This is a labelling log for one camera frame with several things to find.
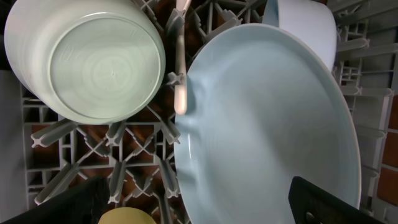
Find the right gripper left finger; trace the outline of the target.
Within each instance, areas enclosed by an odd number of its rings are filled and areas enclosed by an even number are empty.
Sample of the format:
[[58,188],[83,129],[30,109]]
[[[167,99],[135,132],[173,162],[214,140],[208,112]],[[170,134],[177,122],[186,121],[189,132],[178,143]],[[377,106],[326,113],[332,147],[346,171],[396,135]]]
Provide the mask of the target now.
[[2,224],[98,223],[110,196],[105,177],[92,177]]

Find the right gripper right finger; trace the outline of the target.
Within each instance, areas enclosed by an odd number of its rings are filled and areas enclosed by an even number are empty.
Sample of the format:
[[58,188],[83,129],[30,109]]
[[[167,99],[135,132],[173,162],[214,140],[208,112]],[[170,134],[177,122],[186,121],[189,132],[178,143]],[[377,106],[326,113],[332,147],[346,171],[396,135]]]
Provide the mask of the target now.
[[296,224],[382,224],[299,176],[292,179],[289,205]]

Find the yellow plastic cup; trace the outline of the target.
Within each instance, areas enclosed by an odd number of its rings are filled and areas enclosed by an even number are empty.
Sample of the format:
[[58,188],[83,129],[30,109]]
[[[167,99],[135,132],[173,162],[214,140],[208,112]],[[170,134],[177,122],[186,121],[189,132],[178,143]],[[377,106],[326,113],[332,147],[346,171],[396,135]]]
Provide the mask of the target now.
[[119,207],[104,213],[98,224],[156,224],[156,222],[142,210]]

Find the light blue plate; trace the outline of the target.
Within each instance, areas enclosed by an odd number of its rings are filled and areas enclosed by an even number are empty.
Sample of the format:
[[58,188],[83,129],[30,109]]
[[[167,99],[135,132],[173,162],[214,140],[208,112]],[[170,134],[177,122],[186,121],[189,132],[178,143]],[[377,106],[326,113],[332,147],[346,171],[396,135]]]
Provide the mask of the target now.
[[191,64],[187,89],[174,154],[192,223],[293,223],[295,176],[359,206],[348,106],[323,62],[292,34],[258,23],[222,32]]

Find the green bowl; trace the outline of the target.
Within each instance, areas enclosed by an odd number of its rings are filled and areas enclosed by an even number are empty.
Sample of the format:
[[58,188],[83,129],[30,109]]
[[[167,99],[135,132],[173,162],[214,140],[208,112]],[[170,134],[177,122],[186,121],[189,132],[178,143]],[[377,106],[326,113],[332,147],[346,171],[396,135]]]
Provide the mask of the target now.
[[21,83],[54,112],[83,124],[136,114],[165,74],[160,34],[131,0],[17,0],[4,43]]

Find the white plastic spoon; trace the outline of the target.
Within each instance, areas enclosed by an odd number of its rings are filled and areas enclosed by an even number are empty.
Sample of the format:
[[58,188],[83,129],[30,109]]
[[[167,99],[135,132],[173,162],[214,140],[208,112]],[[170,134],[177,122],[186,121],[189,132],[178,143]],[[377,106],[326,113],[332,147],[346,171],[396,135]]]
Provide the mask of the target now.
[[180,83],[175,85],[174,109],[179,115],[187,111],[187,68],[185,61],[185,22],[178,28],[176,41],[176,72]]

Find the light blue bowl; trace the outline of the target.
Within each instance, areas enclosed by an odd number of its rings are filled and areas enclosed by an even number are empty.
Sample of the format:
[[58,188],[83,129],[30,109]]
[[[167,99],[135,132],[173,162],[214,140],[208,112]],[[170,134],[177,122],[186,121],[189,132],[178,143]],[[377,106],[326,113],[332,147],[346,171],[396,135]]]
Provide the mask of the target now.
[[262,23],[298,37],[332,70],[337,33],[333,14],[326,5],[311,0],[268,0]]

